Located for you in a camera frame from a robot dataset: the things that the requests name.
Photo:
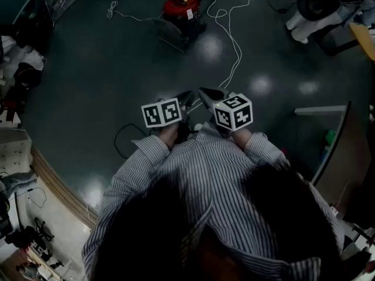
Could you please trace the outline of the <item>black tripod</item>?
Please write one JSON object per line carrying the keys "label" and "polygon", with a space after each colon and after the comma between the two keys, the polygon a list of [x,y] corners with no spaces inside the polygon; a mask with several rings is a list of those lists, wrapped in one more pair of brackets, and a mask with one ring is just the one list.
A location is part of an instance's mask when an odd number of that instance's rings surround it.
{"label": "black tripod", "polygon": [[35,217],[34,223],[34,227],[26,226],[25,232],[37,245],[42,246],[45,244],[45,240],[51,242],[54,239],[54,235],[48,234],[45,230],[45,221],[40,222],[38,217]]}

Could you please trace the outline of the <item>yellow wooden table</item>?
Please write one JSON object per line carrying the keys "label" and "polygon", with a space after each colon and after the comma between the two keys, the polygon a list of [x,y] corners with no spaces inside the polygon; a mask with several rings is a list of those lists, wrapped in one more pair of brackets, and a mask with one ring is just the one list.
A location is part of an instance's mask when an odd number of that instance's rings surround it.
{"label": "yellow wooden table", "polygon": [[375,44],[367,26],[351,22],[349,27],[368,57],[375,61]]}

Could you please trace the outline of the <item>person's right forearm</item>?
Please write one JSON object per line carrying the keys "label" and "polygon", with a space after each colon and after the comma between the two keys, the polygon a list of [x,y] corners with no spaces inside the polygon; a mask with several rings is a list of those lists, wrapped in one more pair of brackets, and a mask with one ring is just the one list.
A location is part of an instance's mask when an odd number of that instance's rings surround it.
{"label": "person's right forearm", "polygon": [[231,156],[246,170],[253,172],[260,167],[290,168],[284,153],[271,143],[264,133],[251,133],[243,128],[233,132],[232,138],[238,148]]}

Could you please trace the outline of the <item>striped shirt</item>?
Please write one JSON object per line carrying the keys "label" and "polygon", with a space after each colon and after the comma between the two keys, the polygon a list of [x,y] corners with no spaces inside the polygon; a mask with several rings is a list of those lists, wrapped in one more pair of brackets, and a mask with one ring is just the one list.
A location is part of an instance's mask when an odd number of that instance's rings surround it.
{"label": "striped shirt", "polygon": [[253,172],[210,124],[175,143],[138,193],[104,193],[88,281],[344,281],[343,231],[290,165]]}

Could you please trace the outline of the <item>black bag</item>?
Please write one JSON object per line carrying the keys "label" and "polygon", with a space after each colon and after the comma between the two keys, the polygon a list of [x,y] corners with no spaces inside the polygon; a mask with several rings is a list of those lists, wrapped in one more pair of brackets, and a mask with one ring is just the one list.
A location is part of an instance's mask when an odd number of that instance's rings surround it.
{"label": "black bag", "polygon": [[20,62],[13,77],[16,84],[22,84],[25,87],[33,88],[39,86],[41,83],[42,72],[28,63]]}

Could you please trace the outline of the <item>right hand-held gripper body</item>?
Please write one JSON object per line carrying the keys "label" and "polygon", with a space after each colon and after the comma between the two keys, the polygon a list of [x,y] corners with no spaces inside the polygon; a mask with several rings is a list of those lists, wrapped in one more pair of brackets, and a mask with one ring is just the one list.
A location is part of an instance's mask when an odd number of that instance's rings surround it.
{"label": "right hand-held gripper body", "polygon": [[235,132],[253,123],[252,102],[243,94],[213,103],[216,125]]}

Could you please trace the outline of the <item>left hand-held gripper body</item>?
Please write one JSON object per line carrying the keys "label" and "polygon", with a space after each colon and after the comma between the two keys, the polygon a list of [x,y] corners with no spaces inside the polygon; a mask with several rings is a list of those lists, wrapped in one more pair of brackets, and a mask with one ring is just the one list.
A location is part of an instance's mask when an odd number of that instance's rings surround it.
{"label": "left hand-held gripper body", "polygon": [[147,128],[159,130],[171,124],[178,123],[176,143],[182,143],[188,138],[190,134],[188,115],[177,97],[143,105],[141,111]]}

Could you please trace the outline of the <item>red vacuum cleaner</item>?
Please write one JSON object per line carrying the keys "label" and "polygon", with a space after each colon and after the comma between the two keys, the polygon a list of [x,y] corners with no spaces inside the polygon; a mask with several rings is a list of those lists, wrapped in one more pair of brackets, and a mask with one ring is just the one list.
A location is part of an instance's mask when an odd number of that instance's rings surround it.
{"label": "red vacuum cleaner", "polygon": [[202,0],[167,0],[163,5],[162,19],[178,31],[177,37],[184,45],[191,44],[207,28],[201,18]]}

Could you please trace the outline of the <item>transparent umbrella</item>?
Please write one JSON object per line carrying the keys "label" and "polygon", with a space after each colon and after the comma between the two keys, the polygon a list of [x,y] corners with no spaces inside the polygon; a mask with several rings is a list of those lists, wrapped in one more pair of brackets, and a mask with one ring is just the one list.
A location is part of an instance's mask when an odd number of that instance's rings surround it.
{"label": "transparent umbrella", "polygon": [[44,0],[52,26],[60,19],[77,0]]}

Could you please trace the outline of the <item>pile of white cloth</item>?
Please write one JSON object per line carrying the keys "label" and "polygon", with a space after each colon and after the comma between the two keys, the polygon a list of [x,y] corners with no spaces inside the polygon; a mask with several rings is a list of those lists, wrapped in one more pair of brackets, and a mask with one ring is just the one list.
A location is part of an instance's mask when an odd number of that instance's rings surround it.
{"label": "pile of white cloth", "polygon": [[42,71],[46,58],[36,49],[26,45],[20,48],[11,36],[0,36],[0,79],[10,80],[20,64],[28,64]]}

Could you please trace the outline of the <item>person's left forearm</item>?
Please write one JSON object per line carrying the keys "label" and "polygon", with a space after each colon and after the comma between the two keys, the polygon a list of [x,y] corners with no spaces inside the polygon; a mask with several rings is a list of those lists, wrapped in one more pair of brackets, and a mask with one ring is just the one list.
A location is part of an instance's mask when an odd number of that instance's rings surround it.
{"label": "person's left forearm", "polygon": [[178,135],[178,124],[166,126],[158,135],[150,135],[132,143],[136,151],[120,167],[112,179],[112,189],[130,195],[145,189],[158,175]]}

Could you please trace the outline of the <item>grey desk panel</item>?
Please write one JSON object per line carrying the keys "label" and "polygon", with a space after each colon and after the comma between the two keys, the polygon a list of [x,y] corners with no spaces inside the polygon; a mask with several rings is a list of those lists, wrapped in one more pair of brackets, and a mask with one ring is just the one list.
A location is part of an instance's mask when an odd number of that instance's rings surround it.
{"label": "grey desk panel", "polygon": [[352,103],[294,109],[295,115],[340,115],[340,121],[321,165],[311,180],[325,201],[345,216],[354,194],[371,164],[366,133],[352,110]]}

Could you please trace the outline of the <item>white drawer cabinet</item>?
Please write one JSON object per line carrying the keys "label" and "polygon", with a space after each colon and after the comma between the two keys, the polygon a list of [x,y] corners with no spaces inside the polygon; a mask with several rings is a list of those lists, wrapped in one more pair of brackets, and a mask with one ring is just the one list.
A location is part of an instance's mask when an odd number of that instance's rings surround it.
{"label": "white drawer cabinet", "polygon": [[30,170],[32,141],[26,131],[0,129],[0,173],[24,173]]}

